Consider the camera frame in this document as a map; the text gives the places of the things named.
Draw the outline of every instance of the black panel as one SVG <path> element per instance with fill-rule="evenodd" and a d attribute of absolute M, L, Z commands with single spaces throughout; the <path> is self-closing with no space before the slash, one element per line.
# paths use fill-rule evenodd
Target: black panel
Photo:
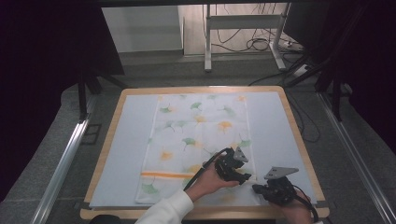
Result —
<path fill-rule="evenodd" d="M 371 1 L 341 66 L 353 90 L 350 103 L 396 153 L 395 12 L 395 1 Z"/>
<path fill-rule="evenodd" d="M 329 3 L 292 3 L 283 32 L 313 49 L 319 42 L 327 18 Z"/>
<path fill-rule="evenodd" d="M 101 8 L 0 5 L 2 200 L 45 136 L 62 92 L 78 82 L 80 72 L 123 70 Z"/>

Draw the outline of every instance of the wall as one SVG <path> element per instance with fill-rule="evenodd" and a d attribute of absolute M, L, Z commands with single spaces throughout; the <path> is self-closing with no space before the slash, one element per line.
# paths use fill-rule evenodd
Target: wall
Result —
<path fill-rule="evenodd" d="M 117 52 L 182 49 L 177 6 L 102 10 Z"/>

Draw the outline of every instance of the metal rail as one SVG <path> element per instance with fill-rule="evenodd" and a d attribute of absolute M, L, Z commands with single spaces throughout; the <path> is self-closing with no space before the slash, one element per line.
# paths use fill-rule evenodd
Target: metal rail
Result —
<path fill-rule="evenodd" d="M 90 121 L 94 106 L 96 105 L 97 96 L 94 95 L 90 98 L 88 102 L 88 114 L 85 120 L 81 123 L 78 123 L 75 130 L 70 137 L 70 140 L 64 150 L 64 154 L 61 157 L 61 160 L 56 167 L 54 174 L 44 192 L 43 197 L 41 198 L 40 204 L 35 210 L 35 214 L 30 223 L 39 224 L 45 223 L 50 214 L 50 210 L 58 196 L 59 190 L 64 183 L 64 179 L 66 178 L 67 172 L 70 168 L 70 165 L 76 155 L 79 143 L 81 142 L 82 136 L 87 129 L 87 125 Z"/>
<path fill-rule="evenodd" d="M 326 113 L 329 116 L 329 119 L 332 123 L 332 126 L 334 127 L 339 138 L 341 139 L 341 142 L 343 143 L 344 148 L 346 149 L 347 155 L 349 156 L 350 160 L 355 166 L 356 171 L 361 177 L 361 181 L 363 182 L 364 187 L 366 187 L 376 208 L 378 209 L 379 214 L 384 219 L 384 223 L 386 224 L 396 223 L 395 213 L 393 212 L 393 209 L 390 206 L 387 197 L 385 196 L 384 192 L 379 187 L 379 185 L 376 183 L 375 178 L 368 169 L 358 149 L 353 144 L 343 123 L 338 121 L 338 119 L 332 113 L 331 102 L 327 94 L 318 93 L 318 98 L 322 102 L 326 110 Z"/>

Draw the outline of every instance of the floral towel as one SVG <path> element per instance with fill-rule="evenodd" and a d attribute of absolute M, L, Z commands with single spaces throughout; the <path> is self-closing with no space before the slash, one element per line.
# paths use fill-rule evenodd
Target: floral towel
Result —
<path fill-rule="evenodd" d="M 241 94 L 160 95 L 143 162 L 137 203 L 156 203 L 183 189 L 216 152 L 241 147 L 249 162 L 240 170 L 252 174 L 246 96 Z M 252 205 L 259 199 L 251 183 L 222 189 L 201 205 Z"/>

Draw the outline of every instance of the wire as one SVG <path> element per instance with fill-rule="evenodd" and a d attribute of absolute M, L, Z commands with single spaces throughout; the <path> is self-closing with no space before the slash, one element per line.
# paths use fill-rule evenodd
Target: wire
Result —
<path fill-rule="evenodd" d="M 286 52 L 282 54 L 282 59 L 288 63 L 295 63 L 296 61 L 292 62 L 291 60 L 286 58 L 286 55 L 290 55 L 290 54 L 302 54 L 302 53 L 297 53 L 297 52 Z"/>
<path fill-rule="evenodd" d="M 299 58 L 295 63 L 293 63 L 288 72 L 285 74 L 285 76 L 282 77 L 282 79 L 277 83 L 277 85 L 281 86 L 282 88 L 285 88 L 285 80 L 292 74 L 294 74 L 305 62 L 309 59 L 309 53 L 305 52 L 304 55 Z"/>
<path fill-rule="evenodd" d="M 306 113 L 306 111 L 303 110 L 303 108 L 298 104 L 297 100 L 294 98 L 293 94 L 291 94 L 290 91 L 288 91 L 288 95 L 293 99 L 294 103 L 297 104 L 297 106 L 300 108 L 300 110 L 303 111 L 303 113 L 306 115 L 306 117 L 312 122 L 312 124 L 315 126 L 315 129 L 317 130 L 317 133 L 318 133 L 318 136 L 317 136 L 316 138 L 314 138 L 313 140 L 307 139 L 307 138 L 304 137 L 304 129 L 303 129 L 303 130 L 301 131 L 301 136 L 302 136 L 302 138 L 303 138 L 306 142 L 316 143 L 316 142 L 320 139 L 320 137 L 321 137 L 321 132 L 320 132 L 320 129 L 319 129 L 318 125 L 312 120 L 312 118 L 308 115 L 308 113 Z M 296 109 L 297 114 L 299 115 L 299 118 L 300 118 L 300 120 L 301 120 L 301 123 L 304 124 L 303 117 L 301 116 L 300 112 L 298 111 L 298 108 L 295 107 L 295 109 Z"/>
<path fill-rule="evenodd" d="M 297 113 L 297 116 L 301 122 L 301 127 L 298 126 L 299 130 L 300 130 L 300 135 L 301 137 L 304 139 L 304 130 L 305 130 L 305 124 L 304 124 L 304 120 L 303 120 L 303 116 L 301 116 L 300 111 L 298 110 L 297 106 L 289 99 L 289 96 L 286 95 L 286 97 L 288 98 L 289 104 L 291 105 L 291 107 L 294 108 L 294 111 Z"/>
<path fill-rule="evenodd" d="M 254 81 L 250 82 L 250 83 L 248 84 L 248 86 L 252 86 L 253 84 L 255 84 L 255 83 L 257 83 L 257 82 L 263 81 L 263 80 L 265 80 L 265 79 L 267 79 L 267 78 L 270 78 L 270 77 L 281 76 L 281 75 L 283 75 L 284 73 L 285 73 L 285 72 L 281 72 L 281 73 L 273 74 L 273 75 L 268 76 L 268 77 L 261 77 L 261 78 L 259 78 L 259 79 L 257 79 L 257 80 L 254 80 Z"/>
<path fill-rule="evenodd" d="M 260 6 L 261 6 L 261 4 L 258 4 L 257 6 L 255 6 L 250 14 L 253 14 L 253 12 L 254 12 L 254 10 L 256 10 L 256 8 L 260 9 Z M 265 6 L 266 5 L 264 4 L 261 14 L 264 12 Z M 228 14 L 230 14 L 230 12 L 227 10 L 225 4 L 224 4 L 224 10 L 227 11 Z M 218 14 L 218 5 L 216 5 L 216 15 L 217 14 Z M 207 38 L 206 37 L 206 30 L 205 30 L 205 16 L 204 15 L 205 15 L 204 5 L 202 5 L 202 20 L 203 20 L 203 25 L 204 25 L 204 27 L 203 27 L 204 29 L 203 30 L 204 30 L 204 36 L 205 36 L 205 38 Z M 242 29 L 237 30 L 233 35 L 231 35 L 231 37 L 229 37 L 225 41 L 221 40 L 220 34 L 219 34 L 219 30 L 217 30 L 219 42 L 221 44 L 227 43 L 228 41 L 232 40 L 241 30 Z M 249 50 L 252 50 L 252 51 L 266 51 L 269 48 L 270 35 L 268 35 L 268 39 L 266 39 L 266 38 L 255 38 L 254 36 L 257 33 L 257 30 L 258 29 L 256 29 L 254 31 L 252 37 L 247 41 L 247 47 L 245 49 L 229 49 L 229 48 L 224 47 L 223 45 L 219 45 L 219 44 L 211 44 L 211 45 L 215 46 L 215 47 L 227 49 L 228 51 L 231 51 L 231 52 L 244 52 L 244 51 L 249 51 Z M 266 43 L 266 46 L 264 48 L 258 48 L 256 46 L 258 43 Z"/>
<path fill-rule="evenodd" d="M 330 224 L 332 224 L 332 220 L 331 220 L 329 217 L 326 217 L 326 220 L 327 220 Z"/>
<path fill-rule="evenodd" d="M 221 153 L 225 152 L 227 148 L 222 149 L 220 152 L 216 153 L 212 158 L 209 159 L 202 167 L 199 169 L 199 171 L 192 177 L 192 179 L 189 181 L 189 183 L 186 185 L 186 187 L 183 190 L 189 189 L 191 185 L 195 182 L 195 180 L 205 171 L 205 169 L 212 163 L 215 158 L 217 158 Z"/>
<path fill-rule="evenodd" d="M 272 31 L 271 31 L 272 29 L 270 29 L 270 30 L 262 29 L 262 30 L 264 30 L 264 31 L 266 31 L 266 32 L 268 32 L 268 33 L 270 33 L 271 35 L 276 35 L 276 34 L 272 33 Z M 293 43 L 293 44 L 300 44 L 299 42 L 291 41 L 291 40 L 288 40 L 288 39 L 284 39 L 284 38 L 282 38 L 282 37 L 280 37 L 279 39 L 284 40 L 284 41 L 288 41 L 288 42 Z"/>
<path fill-rule="evenodd" d="M 318 222 L 319 218 L 318 218 L 318 212 L 315 209 L 315 207 L 312 205 L 312 203 L 310 202 L 308 196 L 306 196 L 306 194 L 304 193 L 304 191 L 302 189 L 300 189 L 299 187 L 293 185 L 295 188 L 297 188 L 306 198 L 306 200 L 304 200 L 303 198 L 301 198 L 300 196 L 298 196 L 297 194 L 294 195 L 294 198 L 299 201 L 300 203 L 302 203 L 303 205 L 305 205 L 309 210 L 311 210 L 312 215 L 314 215 L 314 222 Z"/>

